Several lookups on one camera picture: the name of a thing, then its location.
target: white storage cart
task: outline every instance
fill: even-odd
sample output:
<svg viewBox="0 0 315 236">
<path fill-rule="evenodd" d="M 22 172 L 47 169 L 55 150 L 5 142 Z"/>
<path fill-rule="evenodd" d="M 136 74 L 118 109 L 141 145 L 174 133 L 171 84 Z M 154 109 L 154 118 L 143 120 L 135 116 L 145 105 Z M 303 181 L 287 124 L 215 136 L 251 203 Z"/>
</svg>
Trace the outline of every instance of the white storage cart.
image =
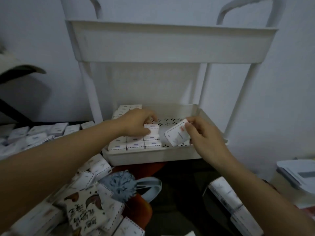
<svg viewBox="0 0 315 236">
<path fill-rule="evenodd" d="M 208 63 L 206 69 L 202 69 L 200 65 L 199 73 L 202 72 L 205 76 L 203 82 L 206 81 L 211 63 L 250 63 L 250 69 L 235 105 L 238 106 L 249 79 L 256 75 L 260 63 L 266 57 L 277 32 L 274 27 L 283 11 L 282 0 L 273 0 L 272 11 L 265 28 L 114 23 L 102 21 L 100 3 L 98 0 L 90 1 L 95 8 L 97 20 L 66 20 L 66 25 L 96 124 L 101 123 L 103 117 L 93 81 L 92 63 Z M 259 1 L 262 0 L 234 0 L 226 4 L 220 11 L 217 25 L 222 24 L 228 11 Z M 203 87 L 199 104 L 144 105 L 143 108 L 150 108 L 158 113 L 163 147 L 139 151 L 116 150 L 113 153 L 103 149 L 104 157 L 113 166 L 200 158 L 191 145 L 178 147 L 169 145 L 163 138 L 163 133 L 181 119 L 191 115 L 200 115 L 212 123 L 199 108 L 200 104 L 206 101 L 204 96 Z M 113 110 L 116 108 L 117 102 L 114 101 Z M 236 110 L 237 107 L 234 107 L 224 134 L 226 139 Z"/>
</svg>

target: person's left hand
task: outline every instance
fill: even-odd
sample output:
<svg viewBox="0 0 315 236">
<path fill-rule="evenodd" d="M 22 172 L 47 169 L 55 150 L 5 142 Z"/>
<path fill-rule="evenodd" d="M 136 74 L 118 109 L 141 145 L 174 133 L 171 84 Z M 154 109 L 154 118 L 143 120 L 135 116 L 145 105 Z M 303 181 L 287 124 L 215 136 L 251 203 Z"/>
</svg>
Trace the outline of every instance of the person's left hand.
<svg viewBox="0 0 315 236">
<path fill-rule="evenodd" d="M 157 122 L 157 117 L 152 110 L 135 108 L 114 121 L 122 127 L 123 136 L 141 137 L 151 132 L 148 128 L 143 127 L 143 124 L 152 123 L 150 117 Z"/>
</svg>

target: hand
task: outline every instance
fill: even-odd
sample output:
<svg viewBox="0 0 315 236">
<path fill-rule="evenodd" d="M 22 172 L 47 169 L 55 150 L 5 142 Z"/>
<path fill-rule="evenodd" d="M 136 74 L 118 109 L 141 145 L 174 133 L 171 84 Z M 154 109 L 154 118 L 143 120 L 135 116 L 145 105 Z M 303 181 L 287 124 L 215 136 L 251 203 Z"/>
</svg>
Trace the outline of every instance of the hand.
<svg viewBox="0 0 315 236">
<path fill-rule="evenodd" d="M 198 154 L 208 163 L 218 164 L 221 158 L 229 156 L 220 130 L 201 117 L 187 117 L 185 128 Z"/>
<path fill-rule="evenodd" d="M 158 121 L 152 110 L 135 108 L 114 121 L 122 128 L 122 136 L 142 137 L 151 132 L 148 128 L 143 127 L 143 124 L 152 123 L 150 117 L 154 121 Z"/>
</svg>

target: forearm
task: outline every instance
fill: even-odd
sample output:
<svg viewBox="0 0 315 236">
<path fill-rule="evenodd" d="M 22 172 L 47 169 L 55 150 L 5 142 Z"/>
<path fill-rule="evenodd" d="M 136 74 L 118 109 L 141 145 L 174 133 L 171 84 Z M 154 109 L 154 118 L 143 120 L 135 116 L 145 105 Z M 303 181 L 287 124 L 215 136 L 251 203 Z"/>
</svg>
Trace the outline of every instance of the forearm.
<svg viewBox="0 0 315 236">
<path fill-rule="evenodd" d="M 108 120 L 1 161 L 0 202 L 6 217 L 0 232 L 68 182 L 122 131 L 115 120 Z"/>
<path fill-rule="evenodd" d="M 315 222 L 268 184 L 247 170 L 229 152 L 215 168 L 234 189 L 265 235 L 315 235 Z"/>
</svg>

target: dark floor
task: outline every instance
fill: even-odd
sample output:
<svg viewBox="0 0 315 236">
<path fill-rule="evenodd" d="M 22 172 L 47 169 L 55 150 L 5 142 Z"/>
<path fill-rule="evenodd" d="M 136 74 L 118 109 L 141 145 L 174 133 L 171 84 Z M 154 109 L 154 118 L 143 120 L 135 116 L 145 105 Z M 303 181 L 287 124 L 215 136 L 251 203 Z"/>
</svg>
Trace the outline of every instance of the dark floor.
<svg viewBox="0 0 315 236">
<path fill-rule="evenodd" d="M 147 236 L 239 235 L 221 203 L 207 190 L 220 174 L 204 160 L 168 162 L 155 177 L 162 191 L 151 202 L 153 215 L 146 227 Z"/>
</svg>

